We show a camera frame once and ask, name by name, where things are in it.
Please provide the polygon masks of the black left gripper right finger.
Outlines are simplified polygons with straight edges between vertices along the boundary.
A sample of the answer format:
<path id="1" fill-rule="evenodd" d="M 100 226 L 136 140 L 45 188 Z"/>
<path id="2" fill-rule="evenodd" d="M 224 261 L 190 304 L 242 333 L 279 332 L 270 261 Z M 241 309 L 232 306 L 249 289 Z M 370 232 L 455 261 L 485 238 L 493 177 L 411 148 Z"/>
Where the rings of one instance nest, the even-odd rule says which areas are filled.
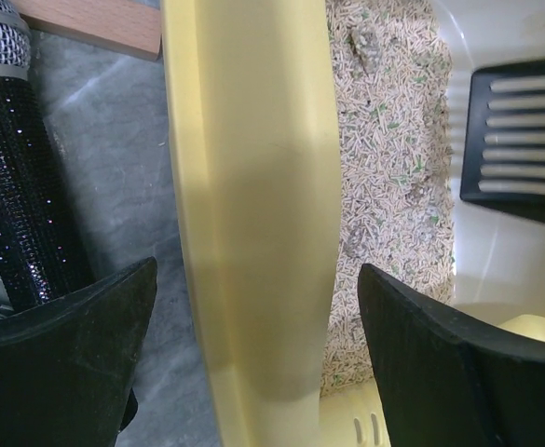
<path id="1" fill-rule="evenodd" d="M 545 342 L 366 264 L 361 320 L 393 446 L 545 446 Z"/>

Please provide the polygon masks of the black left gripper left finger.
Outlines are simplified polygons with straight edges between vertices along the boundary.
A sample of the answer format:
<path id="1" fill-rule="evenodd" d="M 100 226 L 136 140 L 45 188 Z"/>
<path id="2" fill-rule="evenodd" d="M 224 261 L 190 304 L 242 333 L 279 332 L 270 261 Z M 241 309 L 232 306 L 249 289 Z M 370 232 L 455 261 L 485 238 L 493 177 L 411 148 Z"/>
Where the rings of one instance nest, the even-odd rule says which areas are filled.
<path id="1" fill-rule="evenodd" d="M 0 320 L 0 446 L 112 446 L 157 294 L 149 257 Z"/>

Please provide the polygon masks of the black slotted litter scoop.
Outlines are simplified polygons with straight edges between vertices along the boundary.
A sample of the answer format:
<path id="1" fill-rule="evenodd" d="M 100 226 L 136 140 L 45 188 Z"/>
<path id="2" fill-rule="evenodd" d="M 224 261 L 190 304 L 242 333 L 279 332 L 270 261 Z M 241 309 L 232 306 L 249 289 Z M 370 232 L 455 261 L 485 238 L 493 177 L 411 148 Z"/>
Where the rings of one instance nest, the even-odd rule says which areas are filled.
<path id="1" fill-rule="evenodd" d="M 471 75 L 459 196 L 545 224 L 545 59 Z"/>

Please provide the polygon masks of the yellow litter box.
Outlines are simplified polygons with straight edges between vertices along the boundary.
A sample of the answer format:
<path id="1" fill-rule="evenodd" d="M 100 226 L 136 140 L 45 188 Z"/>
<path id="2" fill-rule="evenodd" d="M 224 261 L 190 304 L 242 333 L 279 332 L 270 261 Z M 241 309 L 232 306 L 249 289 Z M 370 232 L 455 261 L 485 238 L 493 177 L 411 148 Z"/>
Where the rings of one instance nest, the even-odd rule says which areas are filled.
<path id="1" fill-rule="evenodd" d="M 545 342 L 545 224 L 461 200 L 470 78 L 545 59 L 545 1 L 439 1 L 454 53 L 455 302 Z M 224 446 L 393 446 L 375 378 L 320 395 L 338 244 L 321 1 L 165 1 L 184 268 Z"/>

